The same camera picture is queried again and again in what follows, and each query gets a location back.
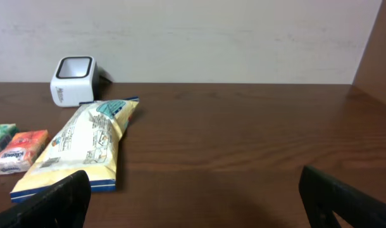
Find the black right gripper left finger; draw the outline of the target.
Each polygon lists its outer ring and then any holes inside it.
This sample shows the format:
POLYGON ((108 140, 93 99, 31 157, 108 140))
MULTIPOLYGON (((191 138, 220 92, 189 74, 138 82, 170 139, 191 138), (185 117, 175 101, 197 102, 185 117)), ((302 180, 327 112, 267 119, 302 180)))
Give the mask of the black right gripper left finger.
POLYGON ((79 170, 0 213, 0 227, 83 227, 91 186, 79 170))

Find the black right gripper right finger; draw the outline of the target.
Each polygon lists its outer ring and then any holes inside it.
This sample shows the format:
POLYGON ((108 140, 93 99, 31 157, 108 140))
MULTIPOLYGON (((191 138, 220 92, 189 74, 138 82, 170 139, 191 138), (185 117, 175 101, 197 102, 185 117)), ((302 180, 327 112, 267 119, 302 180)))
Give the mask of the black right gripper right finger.
POLYGON ((303 167, 299 193, 311 227, 340 227, 336 215, 352 227, 386 227, 386 203, 312 166, 303 167))

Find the orange tissue pack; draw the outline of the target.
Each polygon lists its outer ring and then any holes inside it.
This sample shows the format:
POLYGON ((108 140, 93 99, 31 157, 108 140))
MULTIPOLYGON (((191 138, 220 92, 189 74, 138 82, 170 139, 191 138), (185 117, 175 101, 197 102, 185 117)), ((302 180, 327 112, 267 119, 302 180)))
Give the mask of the orange tissue pack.
POLYGON ((49 142, 48 130, 16 133, 0 152, 0 175, 26 172, 49 142))

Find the white blue snack bag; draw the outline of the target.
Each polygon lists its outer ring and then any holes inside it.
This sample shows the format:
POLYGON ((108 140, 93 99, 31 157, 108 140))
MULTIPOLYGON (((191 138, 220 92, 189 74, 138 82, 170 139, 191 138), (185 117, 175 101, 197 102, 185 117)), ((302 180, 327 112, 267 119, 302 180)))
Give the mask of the white blue snack bag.
POLYGON ((119 142, 138 104, 132 97, 81 105, 16 183, 11 201, 25 201, 79 170, 93 193, 115 191, 119 142))

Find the green tissue pack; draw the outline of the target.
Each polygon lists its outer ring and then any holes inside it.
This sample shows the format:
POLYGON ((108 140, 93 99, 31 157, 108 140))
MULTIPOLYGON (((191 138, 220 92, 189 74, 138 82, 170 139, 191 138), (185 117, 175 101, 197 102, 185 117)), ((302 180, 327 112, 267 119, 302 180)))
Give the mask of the green tissue pack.
POLYGON ((8 145, 18 132, 15 123, 0 124, 0 152, 8 145))

